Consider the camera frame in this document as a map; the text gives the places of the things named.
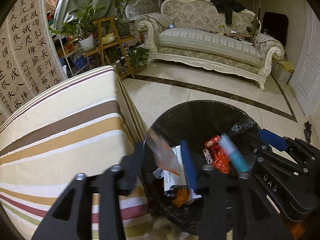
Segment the teal paper packet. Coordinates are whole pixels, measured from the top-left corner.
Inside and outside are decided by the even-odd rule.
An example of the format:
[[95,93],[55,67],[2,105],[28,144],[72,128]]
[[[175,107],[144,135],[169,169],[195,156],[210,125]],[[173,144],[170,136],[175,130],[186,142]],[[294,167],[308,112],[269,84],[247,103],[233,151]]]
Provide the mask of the teal paper packet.
[[238,173],[248,172],[249,166],[238,148],[233,144],[228,135],[223,134],[220,137],[219,145],[230,159],[232,165]]

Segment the orange plastic wrapper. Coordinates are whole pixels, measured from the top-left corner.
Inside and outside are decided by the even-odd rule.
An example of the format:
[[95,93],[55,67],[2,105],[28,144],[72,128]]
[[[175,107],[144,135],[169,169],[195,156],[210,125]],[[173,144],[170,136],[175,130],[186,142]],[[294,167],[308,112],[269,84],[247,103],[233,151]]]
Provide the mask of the orange plastic wrapper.
[[186,187],[182,187],[176,190],[175,198],[172,200],[172,205],[176,208],[184,205],[189,198],[190,191]]

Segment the silver white box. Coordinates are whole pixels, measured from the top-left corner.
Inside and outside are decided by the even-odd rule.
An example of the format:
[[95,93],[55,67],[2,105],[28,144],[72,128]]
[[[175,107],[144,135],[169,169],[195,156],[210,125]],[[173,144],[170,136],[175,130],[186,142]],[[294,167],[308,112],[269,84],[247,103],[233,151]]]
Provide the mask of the silver white box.
[[175,187],[187,186],[187,181],[185,178],[184,165],[181,154],[181,146],[175,146],[171,148],[175,157],[173,168],[168,170],[163,170],[164,178],[164,191],[173,190]]

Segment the pink translucent wrapper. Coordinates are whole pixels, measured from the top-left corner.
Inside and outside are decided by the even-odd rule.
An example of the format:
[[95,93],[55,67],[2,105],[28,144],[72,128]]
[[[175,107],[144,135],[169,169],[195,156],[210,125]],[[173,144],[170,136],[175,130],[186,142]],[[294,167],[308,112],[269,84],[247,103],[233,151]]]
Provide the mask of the pink translucent wrapper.
[[175,155],[168,142],[153,129],[148,131],[145,142],[153,153],[156,165],[162,170],[170,171]]

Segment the red snack packet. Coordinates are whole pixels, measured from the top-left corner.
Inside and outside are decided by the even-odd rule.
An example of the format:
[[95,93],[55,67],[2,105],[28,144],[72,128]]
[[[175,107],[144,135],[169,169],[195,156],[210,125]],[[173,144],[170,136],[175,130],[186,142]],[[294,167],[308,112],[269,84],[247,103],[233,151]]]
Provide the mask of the red snack packet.
[[210,138],[209,140],[204,142],[204,147],[206,149],[211,149],[212,147],[216,147],[219,145],[220,137],[218,135]]

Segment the white panel door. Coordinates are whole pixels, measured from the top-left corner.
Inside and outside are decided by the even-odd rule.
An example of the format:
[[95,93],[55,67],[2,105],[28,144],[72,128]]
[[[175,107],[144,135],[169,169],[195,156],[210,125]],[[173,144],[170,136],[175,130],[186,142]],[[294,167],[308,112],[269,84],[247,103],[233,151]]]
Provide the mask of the white panel door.
[[307,4],[304,42],[289,82],[305,115],[310,115],[319,102],[319,61],[319,19]]

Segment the cardboard box beside sofa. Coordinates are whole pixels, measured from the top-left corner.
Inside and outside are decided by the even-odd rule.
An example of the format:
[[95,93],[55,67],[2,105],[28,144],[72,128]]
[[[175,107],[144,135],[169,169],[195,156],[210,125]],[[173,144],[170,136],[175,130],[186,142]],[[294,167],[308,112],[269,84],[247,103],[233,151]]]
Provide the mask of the cardboard box beside sofa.
[[281,82],[288,83],[295,71],[290,61],[273,61],[272,74]]

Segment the striped tablecloth table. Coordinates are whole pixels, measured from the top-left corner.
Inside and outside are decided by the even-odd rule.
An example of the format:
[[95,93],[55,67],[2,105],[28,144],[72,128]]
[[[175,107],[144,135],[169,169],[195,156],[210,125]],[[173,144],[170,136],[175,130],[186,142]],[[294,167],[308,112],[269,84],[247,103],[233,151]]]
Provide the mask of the striped tablecloth table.
[[86,72],[41,93],[1,126],[1,205],[31,239],[77,173],[93,176],[134,152],[146,125],[116,71]]

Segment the ornate white grey sofa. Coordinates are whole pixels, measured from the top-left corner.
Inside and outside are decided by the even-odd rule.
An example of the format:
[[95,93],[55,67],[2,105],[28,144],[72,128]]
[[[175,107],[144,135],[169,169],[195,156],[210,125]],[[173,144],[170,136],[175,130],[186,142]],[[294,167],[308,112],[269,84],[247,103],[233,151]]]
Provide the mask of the ornate white grey sofa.
[[192,67],[234,74],[265,89],[272,63],[282,61],[280,41],[261,33],[256,14],[248,9],[232,13],[232,24],[210,0],[165,0],[159,13],[136,17],[145,31],[148,62],[174,61]]

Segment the black garment on sofa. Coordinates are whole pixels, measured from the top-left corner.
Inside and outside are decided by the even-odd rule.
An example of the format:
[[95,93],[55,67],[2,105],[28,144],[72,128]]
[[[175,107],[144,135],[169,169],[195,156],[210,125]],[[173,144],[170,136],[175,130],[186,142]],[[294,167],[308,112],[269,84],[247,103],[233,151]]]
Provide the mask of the black garment on sofa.
[[215,5],[219,14],[225,15],[227,25],[232,25],[233,12],[241,12],[246,9],[241,3],[236,0],[210,0]]

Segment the small floor green plant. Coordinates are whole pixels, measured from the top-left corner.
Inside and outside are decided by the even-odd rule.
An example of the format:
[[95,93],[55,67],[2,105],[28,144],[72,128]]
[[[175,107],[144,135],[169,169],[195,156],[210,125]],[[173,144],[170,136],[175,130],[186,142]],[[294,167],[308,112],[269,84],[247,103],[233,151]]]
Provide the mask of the small floor green plant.
[[138,68],[146,65],[149,57],[149,50],[144,47],[137,47],[128,53],[132,68]]

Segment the wooden plant stand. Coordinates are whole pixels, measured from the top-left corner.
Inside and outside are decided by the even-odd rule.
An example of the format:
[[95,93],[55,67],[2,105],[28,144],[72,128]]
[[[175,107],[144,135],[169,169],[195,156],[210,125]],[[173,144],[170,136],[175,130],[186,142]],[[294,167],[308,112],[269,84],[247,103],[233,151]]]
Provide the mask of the wooden plant stand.
[[[91,56],[95,56],[97,58],[97,62],[100,66],[104,66],[105,64],[115,64],[117,62],[121,63],[121,59],[125,60],[124,65],[122,66],[122,70],[119,70],[120,78],[123,79],[125,77],[131,76],[135,78],[135,70],[131,67],[130,59],[125,51],[124,45],[132,41],[134,39],[133,35],[120,36],[118,28],[116,26],[116,17],[103,17],[97,20],[94,20],[93,25],[97,28],[96,33],[93,34],[93,37],[98,38],[98,45],[94,47],[92,50],[83,53],[84,58],[89,58]],[[107,23],[111,28],[111,35],[115,37],[114,41],[104,42],[103,41],[103,24]]]

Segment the potted plant white pot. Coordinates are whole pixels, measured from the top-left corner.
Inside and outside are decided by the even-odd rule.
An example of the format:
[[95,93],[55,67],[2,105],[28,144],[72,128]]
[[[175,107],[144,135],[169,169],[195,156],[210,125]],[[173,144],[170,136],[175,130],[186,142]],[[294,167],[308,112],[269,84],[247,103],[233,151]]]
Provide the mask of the potted plant white pot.
[[62,23],[61,30],[54,30],[51,27],[48,29],[55,35],[72,36],[79,41],[83,52],[88,52],[94,49],[93,32],[93,16],[96,12],[104,10],[103,5],[92,5],[93,0],[86,0],[83,7],[78,7],[76,18],[69,22]]

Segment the tall green potted plant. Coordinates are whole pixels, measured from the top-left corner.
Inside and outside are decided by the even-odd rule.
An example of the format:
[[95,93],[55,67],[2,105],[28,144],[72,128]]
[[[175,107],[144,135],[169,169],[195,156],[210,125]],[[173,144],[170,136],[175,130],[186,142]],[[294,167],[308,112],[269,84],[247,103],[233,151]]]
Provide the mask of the tall green potted plant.
[[131,35],[129,20],[125,19],[125,9],[131,0],[113,0],[116,12],[116,28],[120,37]]

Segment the black cabinet by wall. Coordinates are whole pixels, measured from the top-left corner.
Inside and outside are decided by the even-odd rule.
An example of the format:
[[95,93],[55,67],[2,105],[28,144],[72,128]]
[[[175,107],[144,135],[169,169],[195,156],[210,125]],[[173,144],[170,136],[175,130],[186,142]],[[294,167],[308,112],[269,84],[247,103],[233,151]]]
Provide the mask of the black cabinet by wall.
[[285,14],[265,12],[261,32],[278,40],[283,46],[287,42],[289,19]]

